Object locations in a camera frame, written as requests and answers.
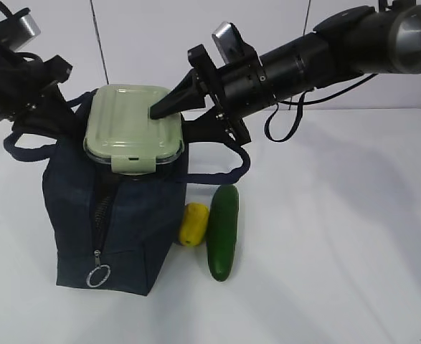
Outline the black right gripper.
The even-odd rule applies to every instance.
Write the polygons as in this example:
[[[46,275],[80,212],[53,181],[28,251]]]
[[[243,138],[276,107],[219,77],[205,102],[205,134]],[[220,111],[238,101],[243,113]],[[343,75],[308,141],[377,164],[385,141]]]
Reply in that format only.
[[[245,145],[251,137],[243,120],[230,110],[218,69],[202,44],[188,51],[193,67],[165,97],[150,107],[150,118],[158,120],[182,111],[205,107],[209,95],[214,106],[195,120],[183,122],[185,143],[222,143],[227,147]]]

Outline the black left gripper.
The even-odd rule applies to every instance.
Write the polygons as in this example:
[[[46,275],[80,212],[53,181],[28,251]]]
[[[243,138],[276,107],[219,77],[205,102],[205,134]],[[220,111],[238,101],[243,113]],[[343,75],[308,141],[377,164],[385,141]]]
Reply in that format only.
[[[13,133],[78,135],[80,121],[59,89],[72,72],[68,61],[59,55],[46,61],[37,55],[13,55],[6,65],[5,118],[14,123]]]

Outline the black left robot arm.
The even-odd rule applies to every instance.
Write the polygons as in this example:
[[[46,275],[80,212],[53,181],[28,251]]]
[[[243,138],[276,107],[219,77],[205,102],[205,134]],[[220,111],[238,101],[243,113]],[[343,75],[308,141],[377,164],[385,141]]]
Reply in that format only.
[[[0,122],[50,138],[74,135],[79,123],[59,89],[72,65],[59,55],[43,60],[22,51],[41,32],[29,8],[13,13],[0,1],[0,12]]]

